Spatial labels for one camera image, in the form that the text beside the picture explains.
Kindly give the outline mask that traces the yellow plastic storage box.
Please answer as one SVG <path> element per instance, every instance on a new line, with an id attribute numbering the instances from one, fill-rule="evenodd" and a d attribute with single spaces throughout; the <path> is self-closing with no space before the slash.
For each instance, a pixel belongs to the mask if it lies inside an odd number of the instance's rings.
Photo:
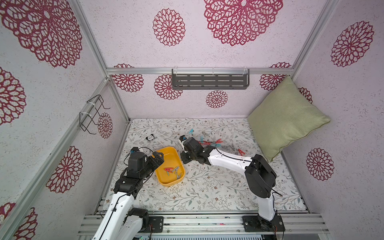
<path id="1" fill-rule="evenodd" d="M 177 150 L 173 147 L 166 147 L 158 150 L 159 153 L 164 154 L 164 163 L 155 170 L 158 182 L 164 187 L 170 187 L 182 182 L 185 177 L 186 171 L 183 163 L 179 157 Z M 167 173 L 164 168 L 176 168 L 180 167 L 178 174 L 183 173 L 183 176 L 177 180 L 177 175 L 174 173 Z"/>

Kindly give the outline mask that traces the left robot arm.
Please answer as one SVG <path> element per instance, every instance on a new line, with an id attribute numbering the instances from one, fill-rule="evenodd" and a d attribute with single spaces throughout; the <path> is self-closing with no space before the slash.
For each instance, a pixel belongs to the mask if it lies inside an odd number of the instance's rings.
<path id="1" fill-rule="evenodd" d="M 150 225 L 148 211 L 133 204 L 146 181 L 164 163 L 164 154 L 152 152 L 148 156 L 134 147 L 128 157 L 128 166 L 115 183 L 111 203 L 93 240 L 133 240 Z"/>

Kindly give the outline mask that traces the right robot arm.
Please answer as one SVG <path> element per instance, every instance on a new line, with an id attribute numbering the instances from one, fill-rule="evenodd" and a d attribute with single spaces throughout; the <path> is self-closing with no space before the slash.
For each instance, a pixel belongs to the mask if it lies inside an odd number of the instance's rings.
<path id="1" fill-rule="evenodd" d="M 250 191 L 257 196 L 259 217 L 268 222 L 274 219 L 276 208 L 272 191 L 276 185 L 277 174 L 263 156 L 237 156 L 219 150 L 216 146 L 204 147 L 195 138 L 187 138 L 184 135 L 179 137 L 179 142 L 183 148 L 181 159 L 184 164 L 196 161 L 242 174 Z"/>

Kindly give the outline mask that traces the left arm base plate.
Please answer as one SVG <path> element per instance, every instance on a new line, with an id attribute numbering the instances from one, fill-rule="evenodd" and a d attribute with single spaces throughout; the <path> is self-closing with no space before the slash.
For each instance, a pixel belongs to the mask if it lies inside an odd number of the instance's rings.
<path id="1" fill-rule="evenodd" d="M 162 233 L 164 217 L 144 217 L 139 233 Z"/>

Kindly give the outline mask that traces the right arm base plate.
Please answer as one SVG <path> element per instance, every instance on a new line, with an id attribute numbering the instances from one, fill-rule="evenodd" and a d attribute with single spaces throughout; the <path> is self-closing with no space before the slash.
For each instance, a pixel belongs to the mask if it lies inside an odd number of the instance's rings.
<path id="1" fill-rule="evenodd" d="M 257 216 L 242 216 L 245 232 L 284 232 L 286 230 L 283 219 L 280 215 L 275 215 L 271 221 L 267 221 Z"/>

